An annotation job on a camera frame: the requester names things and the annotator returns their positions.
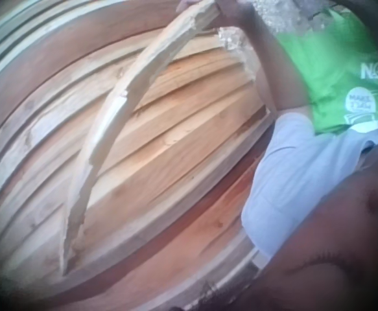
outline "person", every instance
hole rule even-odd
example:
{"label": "person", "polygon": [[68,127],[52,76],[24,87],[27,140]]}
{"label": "person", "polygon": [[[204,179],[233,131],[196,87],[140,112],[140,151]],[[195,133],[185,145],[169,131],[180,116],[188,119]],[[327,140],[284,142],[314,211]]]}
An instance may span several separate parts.
{"label": "person", "polygon": [[[183,0],[178,11],[197,2]],[[378,46],[373,0],[341,2]],[[213,25],[243,30],[278,111],[241,215],[269,263],[237,297],[208,295],[196,310],[378,310],[378,128],[315,135],[305,82],[253,6],[216,3]]]}

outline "lumber pile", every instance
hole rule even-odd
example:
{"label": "lumber pile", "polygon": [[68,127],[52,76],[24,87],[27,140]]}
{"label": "lumber pile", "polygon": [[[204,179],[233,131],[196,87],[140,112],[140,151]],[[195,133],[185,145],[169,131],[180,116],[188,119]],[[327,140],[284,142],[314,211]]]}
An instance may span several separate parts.
{"label": "lumber pile", "polygon": [[230,282],[257,252],[239,215],[273,122],[241,61],[207,32],[159,74],[98,171],[62,275],[78,154],[177,0],[4,2],[0,283],[9,296],[55,310],[164,310],[195,301],[206,281]]}

